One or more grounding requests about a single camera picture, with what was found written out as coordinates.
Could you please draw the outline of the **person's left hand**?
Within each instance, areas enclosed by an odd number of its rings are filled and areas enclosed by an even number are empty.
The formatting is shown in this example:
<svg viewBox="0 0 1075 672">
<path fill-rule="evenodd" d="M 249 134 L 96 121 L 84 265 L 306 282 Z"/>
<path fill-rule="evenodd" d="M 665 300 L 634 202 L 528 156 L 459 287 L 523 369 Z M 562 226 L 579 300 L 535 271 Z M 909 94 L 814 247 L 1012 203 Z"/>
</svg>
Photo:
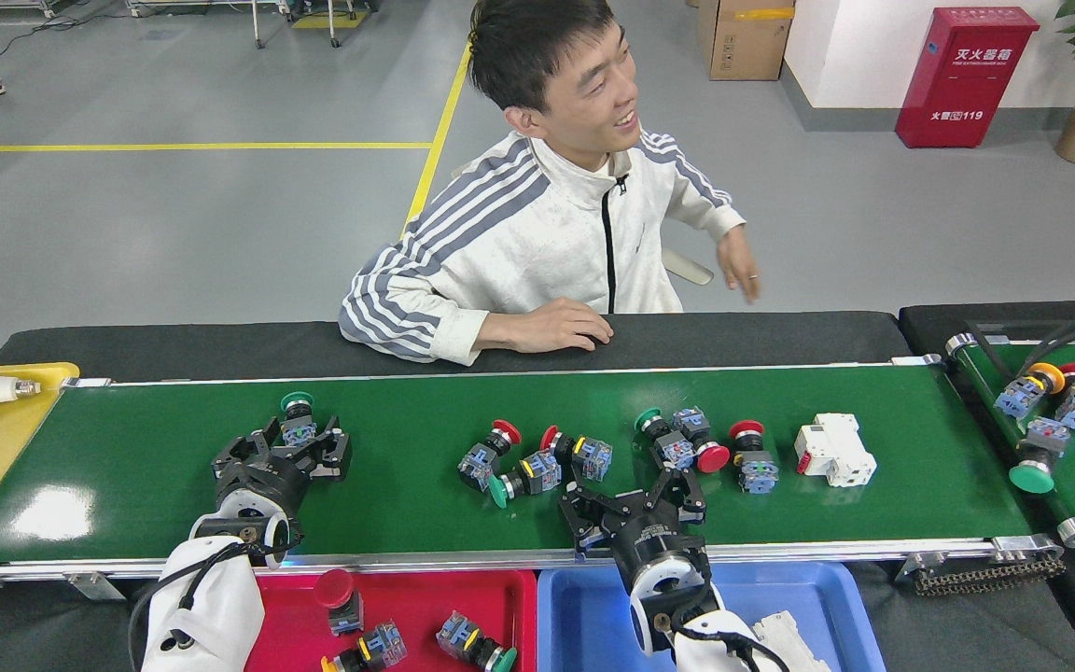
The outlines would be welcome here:
<svg viewBox="0 0 1075 672">
<path fill-rule="evenodd" d="M 755 303 L 761 294 L 761 272 L 756 263 L 743 224 L 729 229 L 717 242 L 717 260 L 723 284 L 739 290 L 747 303 Z"/>
</svg>

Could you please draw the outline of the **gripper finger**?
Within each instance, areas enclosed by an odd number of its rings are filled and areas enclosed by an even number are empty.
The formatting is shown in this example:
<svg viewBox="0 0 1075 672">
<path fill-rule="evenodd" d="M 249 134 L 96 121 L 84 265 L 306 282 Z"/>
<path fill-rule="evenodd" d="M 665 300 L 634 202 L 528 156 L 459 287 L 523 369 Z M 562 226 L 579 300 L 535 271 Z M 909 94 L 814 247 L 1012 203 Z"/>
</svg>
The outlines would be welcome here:
<svg viewBox="0 0 1075 672">
<path fill-rule="evenodd" d="M 352 455 L 350 435 L 342 430 L 340 418 L 330 417 L 322 429 L 312 417 L 287 421 L 287 459 L 311 478 L 344 480 Z"/>
<path fill-rule="evenodd" d="M 705 521 L 705 497 L 692 468 L 664 464 L 648 491 L 648 514 L 660 521 L 700 525 Z"/>
<path fill-rule="evenodd" d="M 281 437 L 281 424 L 277 417 L 272 417 L 263 429 L 250 431 L 250 434 L 235 437 L 223 451 L 218 451 L 212 462 L 212 469 L 225 469 L 228 464 L 244 463 L 253 455 L 266 455 Z"/>
<path fill-rule="evenodd" d="M 624 560 L 648 561 L 651 552 L 637 537 L 639 521 L 649 513 L 649 497 L 651 494 L 640 489 L 612 497 L 579 482 L 568 484 L 559 507 L 573 539 L 573 557 L 585 561 L 610 551 Z"/>
</svg>

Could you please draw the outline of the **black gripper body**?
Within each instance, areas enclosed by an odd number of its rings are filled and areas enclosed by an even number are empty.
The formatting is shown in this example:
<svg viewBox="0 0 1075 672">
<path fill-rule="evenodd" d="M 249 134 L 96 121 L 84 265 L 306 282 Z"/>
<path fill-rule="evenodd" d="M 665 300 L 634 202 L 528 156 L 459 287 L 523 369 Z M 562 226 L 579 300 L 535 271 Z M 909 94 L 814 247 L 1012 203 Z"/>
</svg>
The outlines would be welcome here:
<svg viewBox="0 0 1075 672">
<path fill-rule="evenodd" d="M 230 462 L 217 476 L 216 503 L 239 490 L 264 497 L 277 505 L 287 519 L 298 518 L 311 477 L 289 459 L 276 455 L 257 455 L 252 462 Z"/>
<path fill-rule="evenodd" d="M 626 590 L 679 590 L 703 583 L 704 537 L 686 533 L 680 523 L 654 519 L 639 521 L 637 540 L 651 552 L 648 561 L 615 558 Z"/>
</svg>

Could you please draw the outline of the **person's right hand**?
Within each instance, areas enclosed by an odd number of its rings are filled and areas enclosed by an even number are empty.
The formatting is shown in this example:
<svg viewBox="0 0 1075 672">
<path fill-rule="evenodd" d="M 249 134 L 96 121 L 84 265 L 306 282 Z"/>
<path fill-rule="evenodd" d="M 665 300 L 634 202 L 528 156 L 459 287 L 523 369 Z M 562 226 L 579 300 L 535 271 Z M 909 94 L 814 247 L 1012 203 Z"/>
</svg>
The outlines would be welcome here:
<svg viewBox="0 0 1075 672">
<path fill-rule="evenodd" d="M 614 330 L 593 308 L 569 298 L 519 315 L 500 315 L 498 341 L 511 351 L 545 353 L 565 348 L 594 351 L 610 343 Z"/>
</svg>

